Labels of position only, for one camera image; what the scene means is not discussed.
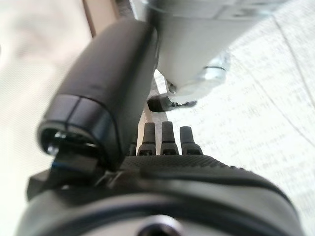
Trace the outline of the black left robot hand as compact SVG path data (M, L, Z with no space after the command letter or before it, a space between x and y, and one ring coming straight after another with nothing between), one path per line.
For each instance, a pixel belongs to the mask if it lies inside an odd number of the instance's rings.
M156 29L120 20L96 36L37 128L51 167L29 178L18 236L301 236L276 185L203 154L190 127L136 143L158 60Z

